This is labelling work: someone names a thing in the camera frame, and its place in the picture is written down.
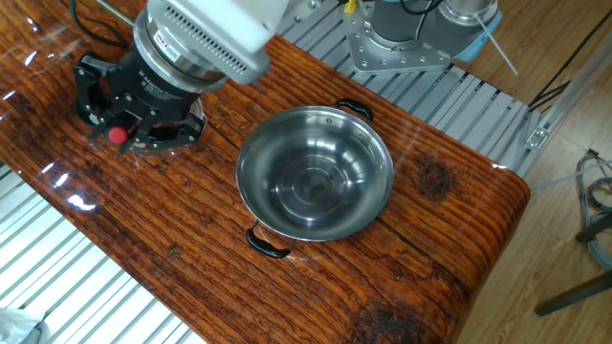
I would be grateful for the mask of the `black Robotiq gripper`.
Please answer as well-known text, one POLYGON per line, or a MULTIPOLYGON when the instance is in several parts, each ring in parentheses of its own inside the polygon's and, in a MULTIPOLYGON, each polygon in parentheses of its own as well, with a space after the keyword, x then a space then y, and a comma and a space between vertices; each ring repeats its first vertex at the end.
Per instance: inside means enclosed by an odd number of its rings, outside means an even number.
POLYGON ((119 148, 122 155, 128 151, 138 155, 178 155, 195 145, 206 129, 204 111, 192 106, 200 95, 165 81, 135 49, 128 50, 118 62, 108 62, 93 52, 84 54, 74 67, 74 75, 76 112, 92 128, 102 124, 100 116, 115 102, 111 94, 102 90, 100 82, 104 78, 115 96, 129 94, 158 112, 150 112, 131 127, 127 141, 119 148), (161 115, 185 119, 162 123, 161 115))

